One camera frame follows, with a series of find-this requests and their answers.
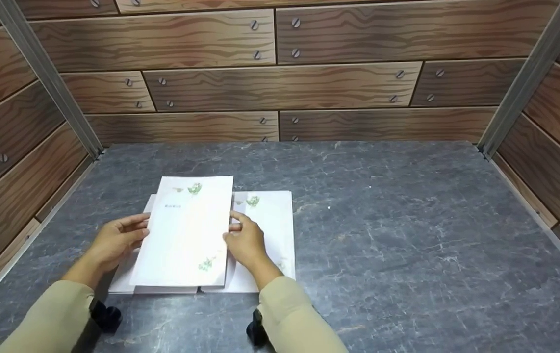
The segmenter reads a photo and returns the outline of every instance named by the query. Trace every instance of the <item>stack of paper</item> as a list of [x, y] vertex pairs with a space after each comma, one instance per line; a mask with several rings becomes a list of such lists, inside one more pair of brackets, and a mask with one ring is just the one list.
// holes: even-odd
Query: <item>stack of paper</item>
[[295, 279], [293, 203], [289, 191], [232, 192], [233, 177], [163, 177], [150, 196], [147, 237], [124, 260], [110, 293], [258, 292], [249, 272], [227, 251], [222, 234], [230, 209], [248, 215], [265, 232], [267, 254]]

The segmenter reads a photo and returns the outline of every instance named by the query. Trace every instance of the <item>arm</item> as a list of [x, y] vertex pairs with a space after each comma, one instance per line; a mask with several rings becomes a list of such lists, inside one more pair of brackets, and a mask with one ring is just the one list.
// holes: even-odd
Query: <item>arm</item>
[[105, 224], [86, 253], [29, 309], [0, 353], [69, 353], [90, 319], [90, 302], [104, 273], [141, 245], [148, 214]]
[[278, 353], [345, 353], [334, 330], [314, 310], [308, 295], [285, 277], [269, 259], [262, 230], [249, 217], [232, 211], [240, 221], [239, 234], [224, 234], [232, 255], [252, 273], [260, 290], [262, 326]]

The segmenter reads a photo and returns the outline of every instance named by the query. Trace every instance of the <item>finger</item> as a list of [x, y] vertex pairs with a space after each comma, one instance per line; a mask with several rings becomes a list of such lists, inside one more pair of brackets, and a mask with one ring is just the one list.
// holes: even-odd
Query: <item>finger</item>
[[247, 223], [252, 221], [249, 217], [237, 211], [230, 211], [230, 216], [241, 223]]
[[110, 226], [116, 227], [119, 231], [123, 232], [123, 228], [130, 226], [132, 224], [141, 223], [150, 218], [150, 214], [136, 214], [130, 215], [127, 217], [123, 217], [120, 219], [115, 219], [114, 221], [110, 221], [108, 224]]
[[241, 223], [230, 223], [228, 226], [229, 232], [240, 232], [243, 230], [243, 225]]
[[131, 232], [122, 234], [122, 236], [125, 237], [128, 244], [134, 244], [137, 241], [142, 241], [149, 234], [150, 234], [150, 230], [144, 228], [144, 229], [132, 230]]
[[127, 233], [127, 232], [131, 232], [132, 230], [147, 228], [147, 225], [149, 223], [150, 223], [149, 221], [142, 221], [140, 223], [136, 223], [136, 224], [132, 224], [132, 225], [127, 226], [127, 227], [123, 227], [123, 232]]

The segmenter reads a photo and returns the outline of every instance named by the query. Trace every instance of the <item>table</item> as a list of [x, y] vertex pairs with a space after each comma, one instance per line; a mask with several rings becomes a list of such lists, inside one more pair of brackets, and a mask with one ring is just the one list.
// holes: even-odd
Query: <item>table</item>
[[[560, 252], [464, 142], [116, 145], [0, 283], [0, 344], [160, 178], [293, 192], [298, 282], [352, 352], [560, 351]], [[251, 352], [256, 295], [110, 296], [96, 352]]]

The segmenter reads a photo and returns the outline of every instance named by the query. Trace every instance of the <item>person's right hand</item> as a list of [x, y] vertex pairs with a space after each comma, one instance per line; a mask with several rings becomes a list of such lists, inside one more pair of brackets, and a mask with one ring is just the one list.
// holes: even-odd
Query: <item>person's right hand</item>
[[257, 263], [269, 260], [265, 249], [264, 233], [258, 224], [246, 215], [230, 211], [230, 216], [240, 222], [240, 224], [231, 224], [230, 230], [240, 230], [240, 232], [225, 233], [224, 240], [234, 258], [251, 271]]

